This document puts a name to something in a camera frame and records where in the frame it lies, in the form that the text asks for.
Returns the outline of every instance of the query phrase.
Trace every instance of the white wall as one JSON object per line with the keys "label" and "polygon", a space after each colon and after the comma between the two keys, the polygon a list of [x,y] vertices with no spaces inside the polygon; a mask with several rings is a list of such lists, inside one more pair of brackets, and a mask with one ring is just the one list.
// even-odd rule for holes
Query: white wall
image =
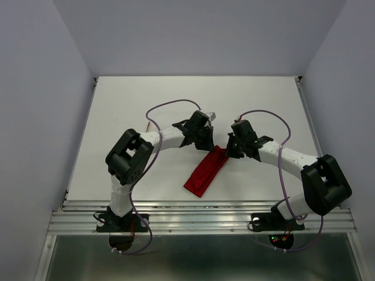
{"label": "white wall", "polygon": [[0,279],[33,280],[93,89],[52,0],[0,7]]}
{"label": "white wall", "polygon": [[345,0],[54,0],[95,76],[303,75]]}
{"label": "white wall", "polygon": [[375,270],[375,2],[349,0],[302,85],[323,151],[352,186],[348,205]]}

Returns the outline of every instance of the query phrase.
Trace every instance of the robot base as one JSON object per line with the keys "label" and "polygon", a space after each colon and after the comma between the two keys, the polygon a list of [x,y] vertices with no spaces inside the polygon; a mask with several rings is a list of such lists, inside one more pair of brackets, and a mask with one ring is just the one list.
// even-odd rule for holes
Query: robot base
{"label": "robot base", "polygon": [[[148,214],[141,214],[141,217],[149,221]],[[130,211],[122,218],[115,215],[110,207],[107,207],[106,212],[98,215],[98,223],[96,226],[97,232],[131,232],[132,224],[134,223],[134,232],[147,232],[147,227],[141,222],[136,214]]]}
{"label": "robot base", "polygon": [[262,231],[285,231],[286,228],[292,226],[293,231],[301,231],[305,229],[304,224],[297,224],[293,220],[285,220],[275,213],[253,213],[251,221],[247,225],[248,229],[254,232]]}

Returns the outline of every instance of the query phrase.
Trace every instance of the white tabletop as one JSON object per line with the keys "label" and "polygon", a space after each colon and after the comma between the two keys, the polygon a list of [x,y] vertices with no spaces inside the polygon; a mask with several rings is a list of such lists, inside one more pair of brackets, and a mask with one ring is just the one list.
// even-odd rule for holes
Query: white tabletop
{"label": "white tabletop", "polygon": [[[79,155],[69,187],[68,200],[109,200],[110,174],[105,157],[129,128],[145,132],[145,112],[154,105],[188,98],[203,110],[214,111],[214,144],[226,147],[235,117],[252,109],[281,115],[292,129],[287,147],[316,155],[312,135],[293,77],[100,77]],[[151,116],[162,128],[188,119],[196,108],[182,102],[155,110]],[[278,142],[287,129],[278,119],[261,113],[247,115],[258,136]],[[193,145],[161,152],[154,167],[136,185],[135,200],[280,200],[277,168],[254,159],[229,159],[202,198],[183,185],[207,155]],[[284,173],[288,195],[302,191],[301,182]]]}

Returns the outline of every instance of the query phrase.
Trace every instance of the glass panel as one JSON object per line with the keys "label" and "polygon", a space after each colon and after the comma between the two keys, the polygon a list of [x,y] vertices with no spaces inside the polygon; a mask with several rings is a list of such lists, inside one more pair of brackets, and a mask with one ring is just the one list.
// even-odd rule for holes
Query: glass panel
{"label": "glass panel", "polygon": [[[296,235],[294,248],[311,235]],[[136,237],[143,244],[148,237]],[[267,236],[257,239],[267,243]],[[57,238],[47,280],[359,280],[346,234],[323,234],[311,248],[282,253],[253,235],[154,237],[142,254],[111,253],[108,237]]]}

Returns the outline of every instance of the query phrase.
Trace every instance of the red object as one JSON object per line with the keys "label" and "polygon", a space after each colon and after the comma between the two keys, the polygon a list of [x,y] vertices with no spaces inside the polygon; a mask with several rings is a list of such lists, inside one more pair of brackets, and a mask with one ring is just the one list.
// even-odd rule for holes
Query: red object
{"label": "red object", "polygon": [[184,188],[201,198],[227,160],[225,149],[215,146],[215,150],[209,152],[195,168],[190,178],[183,185]]}

